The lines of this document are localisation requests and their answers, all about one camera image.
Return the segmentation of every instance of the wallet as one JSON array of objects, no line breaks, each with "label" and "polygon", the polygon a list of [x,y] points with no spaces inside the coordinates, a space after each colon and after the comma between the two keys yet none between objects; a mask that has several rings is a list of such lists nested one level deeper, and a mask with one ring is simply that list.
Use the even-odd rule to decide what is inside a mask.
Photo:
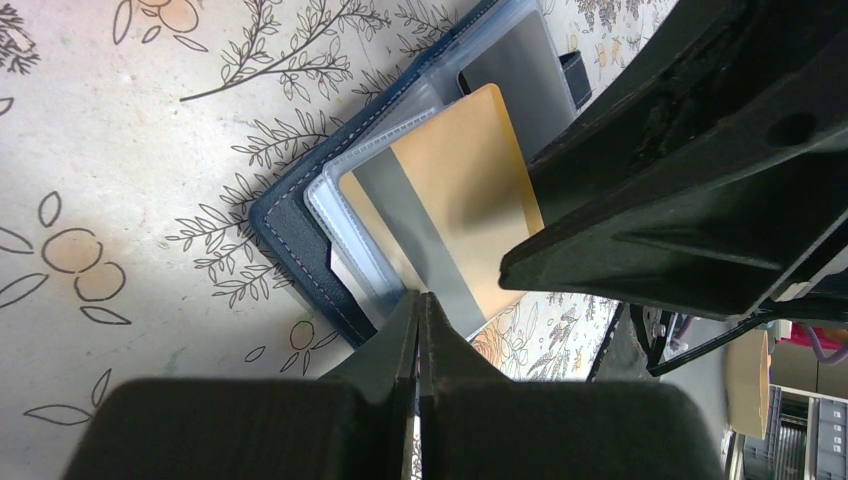
[{"label": "wallet", "polygon": [[[332,268],[336,251],[328,234],[333,230],[326,222],[329,217],[322,220],[316,214],[316,189],[322,182],[332,186],[333,175],[338,181],[340,171],[333,173],[333,168],[338,169],[339,162],[332,162],[349,160],[362,146],[397,134],[398,129],[415,128],[416,122],[487,84],[503,93],[526,160],[562,133],[591,97],[580,53],[556,56],[536,0],[485,0],[419,55],[392,86],[286,171],[251,208],[251,225],[289,270],[298,291],[353,346],[376,333],[380,322],[375,319],[396,306],[403,288],[391,279],[383,284],[365,282],[371,290],[367,294],[383,303],[375,306],[376,312],[363,310]],[[378,265],[380,252],[367,243],[367,235],[358,238],[364,239],[357,243],[359,250],[350,245],[342,249],[347,259],[376,259],[370,263],[378,270],[371,270],[369,278],[390,276],[385,263]]]}]

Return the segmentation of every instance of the gray floor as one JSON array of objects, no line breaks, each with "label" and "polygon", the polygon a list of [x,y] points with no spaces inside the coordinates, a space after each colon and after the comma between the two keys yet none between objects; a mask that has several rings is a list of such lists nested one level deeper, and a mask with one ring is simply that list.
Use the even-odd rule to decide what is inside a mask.
[{"label": "gray floor", "polygon": [[[685,340],[694,347],[732,327],[732,324],[725,322],[697,320],[687,332]],[[660,380],[680,387],[701,409],[710,435],[714,439],[716,455],[721,451],[721,442],[728,428],[727,395],[724,387],[725,350],[721,348],[710,352],[664,375]]]}]

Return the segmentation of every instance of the pink object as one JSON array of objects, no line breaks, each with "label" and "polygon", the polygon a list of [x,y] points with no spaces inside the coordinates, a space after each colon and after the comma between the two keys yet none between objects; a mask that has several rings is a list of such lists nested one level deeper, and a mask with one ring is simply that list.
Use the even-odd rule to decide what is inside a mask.
[{"label": "pink object", "polygon": [[[819,339],[819,343],[821,347],[825,350],[839,350],[839,347],[842,345],[830,340],[829,338],[824,336],[820,328],[813,328],[813,331],[816,332],[816,337]],[[810,343],[810,337],[804,332],[804,329],[801,325],[797,323],[792,324],[792,336],[785,340],[794,345],[801,345],[804,347],[812,347],[812,343]]]}]

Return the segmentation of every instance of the stain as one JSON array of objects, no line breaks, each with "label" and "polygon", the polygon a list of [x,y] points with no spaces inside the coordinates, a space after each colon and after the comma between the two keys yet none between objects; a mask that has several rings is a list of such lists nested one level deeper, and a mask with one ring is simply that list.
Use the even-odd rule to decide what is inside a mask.
[{"label": "stain", "polygon": [[177,373],[177,360],[179,360],[180,355],[182,355],[186,348],[188,347],[183,347],[171,354],[171,359],[168,360],[168,363],[165,365],[165,369],[162,370],[162,375],[170,377]]}]

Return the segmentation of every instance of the blue leather wallet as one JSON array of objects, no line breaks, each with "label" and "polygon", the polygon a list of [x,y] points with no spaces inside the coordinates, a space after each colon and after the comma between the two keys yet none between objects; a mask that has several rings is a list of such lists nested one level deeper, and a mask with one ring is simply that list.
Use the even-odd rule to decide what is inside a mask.
[{"label": "blue leather wallet", "polygon": [[[428,69],[434,68],[445,51],[455,48],[457,42],[467,41],[469,36],[473,36],[474,29],[479,27],[478,23],[485,22],[510,1],[513,0],[484,0],[479,3],[453,29],[419,55],[391,87],[292,166],[251,208],[251,225],[280,264],[289,270],[295,287],[354,347],[367,341],[376,329],[353,295],[331,271],[331,242],[307,208],[304,191],[325,163],[362,140],[377,123],[385,120],[403,94],[422,75],[426,75]],[[570,90],[571,108],[579,108],[591,97],[580,53],[564,55],[559,61]],[[457,86],[463,90],[468,88],[461,76]]]}]

